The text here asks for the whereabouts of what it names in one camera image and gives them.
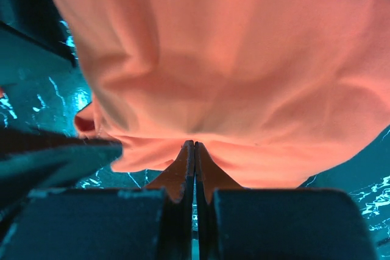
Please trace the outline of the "orange t-shirt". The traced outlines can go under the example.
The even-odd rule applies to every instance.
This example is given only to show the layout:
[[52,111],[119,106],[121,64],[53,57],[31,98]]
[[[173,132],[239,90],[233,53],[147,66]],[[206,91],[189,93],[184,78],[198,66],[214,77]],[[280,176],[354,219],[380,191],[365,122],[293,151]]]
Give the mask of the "orange t-shirt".
[[247,188],[295,188],[389,125],[389,0],[53,0],[92,101],[74,126],[163,170],[187,140]]

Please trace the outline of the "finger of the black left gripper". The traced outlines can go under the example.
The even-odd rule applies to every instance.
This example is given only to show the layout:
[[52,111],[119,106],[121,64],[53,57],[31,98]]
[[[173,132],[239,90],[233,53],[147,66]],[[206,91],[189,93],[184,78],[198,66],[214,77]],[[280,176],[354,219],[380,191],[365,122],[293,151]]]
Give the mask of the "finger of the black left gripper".
[[117,141],[33,128],[1,129],[1,207],[33,188],[72,186],[122,155]]

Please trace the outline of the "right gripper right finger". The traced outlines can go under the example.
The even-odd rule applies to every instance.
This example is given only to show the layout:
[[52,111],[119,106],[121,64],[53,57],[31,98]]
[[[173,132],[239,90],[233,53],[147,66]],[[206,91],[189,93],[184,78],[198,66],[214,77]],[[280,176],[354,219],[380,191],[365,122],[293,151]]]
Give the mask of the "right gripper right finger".
[[247,189],[194,146],[201,259],[377,259],[353,200],[334,189]]

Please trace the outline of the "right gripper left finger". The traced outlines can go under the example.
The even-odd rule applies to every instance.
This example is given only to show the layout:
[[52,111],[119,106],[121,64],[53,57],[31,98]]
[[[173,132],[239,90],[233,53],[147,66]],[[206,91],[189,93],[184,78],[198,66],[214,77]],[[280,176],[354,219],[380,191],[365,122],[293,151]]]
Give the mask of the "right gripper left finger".
[[143,189],[33,189],[2,259],[190,259],[194,143]]

